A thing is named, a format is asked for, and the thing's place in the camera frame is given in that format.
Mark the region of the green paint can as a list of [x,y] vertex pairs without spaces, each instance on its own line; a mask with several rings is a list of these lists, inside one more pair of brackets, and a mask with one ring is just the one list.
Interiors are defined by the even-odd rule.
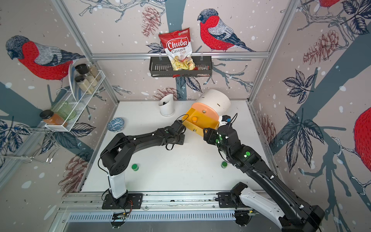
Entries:
[[138,166],[138,164],[133,164],[133,165],[131,166],[131,168],[132,168],[133,171],[138,171],[138,170],[139,170],[139,166]]
[[227,166],[228,166],[228,163],[227,163],[227,162],[223,161],[223,162],[221,163],[221,167],[222,167],[223,169],[227,168]]

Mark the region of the yellow drawer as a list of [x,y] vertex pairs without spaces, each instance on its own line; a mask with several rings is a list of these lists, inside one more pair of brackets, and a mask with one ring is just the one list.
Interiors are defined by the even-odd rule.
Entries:
[[[198,121],[193,122],[193,117],[197,117]],[[207,117],[206,115],[196,111],[195,109],[190,108],[186,115],[182,117],[182,124],[190,131],[203,136],[204,128],[217,129],[219,126],[219,121],[215,121]]]

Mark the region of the black lid spice jar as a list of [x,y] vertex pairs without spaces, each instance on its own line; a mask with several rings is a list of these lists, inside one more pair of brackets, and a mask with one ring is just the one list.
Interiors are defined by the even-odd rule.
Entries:
[[90,72],[88,66],[86,64],[79,64],[76,65],[75,69],[77,72],[83,76],[93,87],[98,85],[98,81],[96,77]]
[[93,86],[89,83],[89,81],[82,75],[77,76],[75,82],[79,86],[79,88],[88,95],[92,95],[94,92]]

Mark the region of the blue patterned bowl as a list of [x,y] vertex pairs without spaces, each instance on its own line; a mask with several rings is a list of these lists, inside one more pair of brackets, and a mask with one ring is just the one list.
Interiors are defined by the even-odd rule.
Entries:
[[111,132],[120,132],[123,130],[125,120],[123,118],[114,118],[107,123],[107,129]]

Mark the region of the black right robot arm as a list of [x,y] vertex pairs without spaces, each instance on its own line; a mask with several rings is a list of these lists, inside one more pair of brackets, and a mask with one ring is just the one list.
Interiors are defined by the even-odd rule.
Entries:
[[270,197],[262,197],[240,182],[240,189],[235,194],[239,203],[257,210],[283,232],[321,230],[324,210],[309,205],[286,186],[253,148],[241,143],[232,124],[228,123],[216,130],[205,128],[203,139],[217,146],[218,151],[223,152],[234,167],[253,179]]

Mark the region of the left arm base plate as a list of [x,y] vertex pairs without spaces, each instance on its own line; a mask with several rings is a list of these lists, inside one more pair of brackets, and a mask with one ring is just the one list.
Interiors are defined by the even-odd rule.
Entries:
[[142,193],[125,193],[120,198],[116,199],[111,193],[106,194],[102,209],[113,210],[113,209],[140,209],[143,201]]

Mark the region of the orange sauce jar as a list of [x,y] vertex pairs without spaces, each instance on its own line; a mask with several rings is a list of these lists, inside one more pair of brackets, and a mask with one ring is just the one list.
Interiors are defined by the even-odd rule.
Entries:
[[52,110],[44,110],[39,114],[39,116],[48,125],[64,127],[68,125],[61,116],[59,116],[57,113],[54,113]]

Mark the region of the white utensil holder cup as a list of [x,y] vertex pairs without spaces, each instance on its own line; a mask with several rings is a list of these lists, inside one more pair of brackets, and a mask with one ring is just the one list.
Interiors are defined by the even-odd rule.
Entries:
[[162,116],[169,117],[172,116],[175,112],[174,109],[174,95],[168,94],[163,97],[159,103],[159,111]]

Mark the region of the white plate on shelf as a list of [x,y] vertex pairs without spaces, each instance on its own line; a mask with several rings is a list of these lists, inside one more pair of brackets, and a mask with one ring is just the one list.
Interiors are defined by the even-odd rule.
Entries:
[[69,66],[69,86],[71,90],[71,94],[76,102],[80,100],[79,98],[79,90],[80,88],[77,85],[77,82],[75,81],[75,78],[79,75],[78,71],[75,68],[74,64],[71,64]]

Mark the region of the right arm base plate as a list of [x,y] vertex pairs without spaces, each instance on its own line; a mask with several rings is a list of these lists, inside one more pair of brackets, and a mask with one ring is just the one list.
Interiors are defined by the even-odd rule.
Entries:
[[230,192],[219,192],[217,201],[220,208],[238,208],[239,202],[236,196]]

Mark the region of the green glass cup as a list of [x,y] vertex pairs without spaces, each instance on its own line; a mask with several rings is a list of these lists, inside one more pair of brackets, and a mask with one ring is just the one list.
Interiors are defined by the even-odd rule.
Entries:
[[58,114],[66,121],[73,120],[76,117],[76,111],[73,109],[74,104],[67,101],[60,101],[51,107],[51,111]]

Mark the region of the round white drawer cabinet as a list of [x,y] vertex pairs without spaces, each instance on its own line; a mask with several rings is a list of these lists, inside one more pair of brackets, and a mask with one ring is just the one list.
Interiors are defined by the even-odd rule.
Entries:
[[212,107],[220,116],[231,106],[230,99],[222,92],[214,89],[209,89],[204,92],[195,102],[201,102]]

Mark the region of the black lid spice jar lower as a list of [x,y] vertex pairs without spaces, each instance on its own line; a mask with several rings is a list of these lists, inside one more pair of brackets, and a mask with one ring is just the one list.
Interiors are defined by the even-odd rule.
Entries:
[[79,86],[79,88],[88,95],[92,95],[94,92],[93,86],[89,83],[89,81],[82,75],[77,76],[75,82]]

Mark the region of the red Chuba chips bag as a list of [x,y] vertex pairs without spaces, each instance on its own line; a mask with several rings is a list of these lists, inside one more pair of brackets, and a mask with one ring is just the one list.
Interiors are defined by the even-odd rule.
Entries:
[[159,35],[161,44],[175,71],[192,71],[196,65],[192,59],[192,45],[189,28]]

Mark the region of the pink top drawer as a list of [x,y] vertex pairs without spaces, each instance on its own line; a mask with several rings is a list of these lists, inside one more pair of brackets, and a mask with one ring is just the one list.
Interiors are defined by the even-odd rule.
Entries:
[[219,121],[219,115],[218,113],[210,106],[206,105],[206,104],[203,104],[201,102],[195,102],[192,104],[191,106],[193,109],[195,109],[196,111],[206,115],[207,117],[215,120],[215,121]]

